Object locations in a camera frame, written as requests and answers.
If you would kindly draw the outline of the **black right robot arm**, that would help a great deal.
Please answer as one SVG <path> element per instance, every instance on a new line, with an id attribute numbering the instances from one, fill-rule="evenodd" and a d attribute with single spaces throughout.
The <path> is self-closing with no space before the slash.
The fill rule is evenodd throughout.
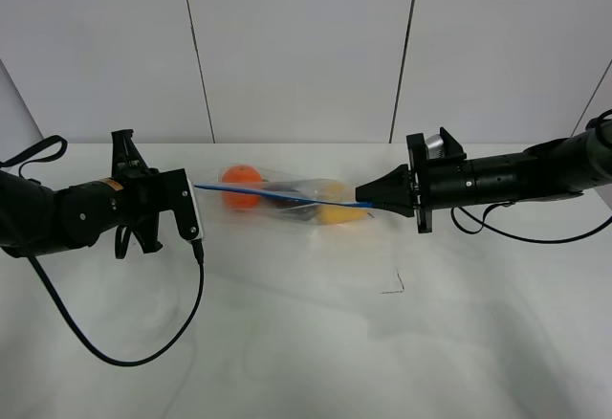
<path id="1" fill-rule="evenodd" d="M 611 182 L 609 118 L 591 120 L 575 137 L 478 159 L 445 128 L 431 138 L 409 135 L 406 145 L 408 163 L 357 187 L 355 198 L 416 218 L 420 233 L 431 232 L 436 210 L 570 199 Z"/>

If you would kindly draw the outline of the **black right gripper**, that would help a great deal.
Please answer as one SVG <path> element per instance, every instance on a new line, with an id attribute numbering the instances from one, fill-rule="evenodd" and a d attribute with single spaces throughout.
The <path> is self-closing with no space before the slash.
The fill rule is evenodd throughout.
<path id="1" fill-rule="evenodd" d="M 382 177 L 356 187 L 355 199 L 374 202 L 373 209 L 404 217 L 413 217 L 415 209 L 418 233 L 430 233 L 434 210 L 459 207 L 471 196 L 471 169 L 467 158 L 430 160 L 422 133 L 408 135 L 406 144 L 409 167 L 398 165 Z M 394 203 L 406 202 L 409 193 L 414 208 Z"/>

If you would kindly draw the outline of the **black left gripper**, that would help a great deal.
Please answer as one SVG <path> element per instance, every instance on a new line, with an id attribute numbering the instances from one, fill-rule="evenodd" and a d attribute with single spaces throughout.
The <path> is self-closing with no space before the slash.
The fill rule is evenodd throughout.
<path id="1" fill-rule="evenodd" d="M 191 183 L 184 169 L 160 172 L 146 164 L 132 141 L 134 131 L 115 131 L 112 137 L 111 179 L 122 186 L 121 221 L 115 234 L 115 257 L 126 256 L 134 236 L 145 254 L 162 248 L 160 214 L 171 211 L 182 239 L 191 240 Z"/>

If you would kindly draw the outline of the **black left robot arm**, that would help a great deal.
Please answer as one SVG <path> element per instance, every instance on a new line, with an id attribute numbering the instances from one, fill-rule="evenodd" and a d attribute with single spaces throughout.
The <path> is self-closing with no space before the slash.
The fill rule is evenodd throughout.
<path id="1" fill-rule="evenodd" d="M 95 245 L 109 230 L 115 256 L 126 256 L 136 239 L 142 251 L 162 248 L 160 215 L 171 211 L 187 242 L 203 236 L 193 185 L 184 169 L 160 171 L 146 164 L 134 145 L 133 130 L 112 134 L 110 176 L 53 190 L 34 179 L 1 175 L 1 213 L 11 222 L 1 229 L 1 248 L 18 258 L 77 250 Z"/>

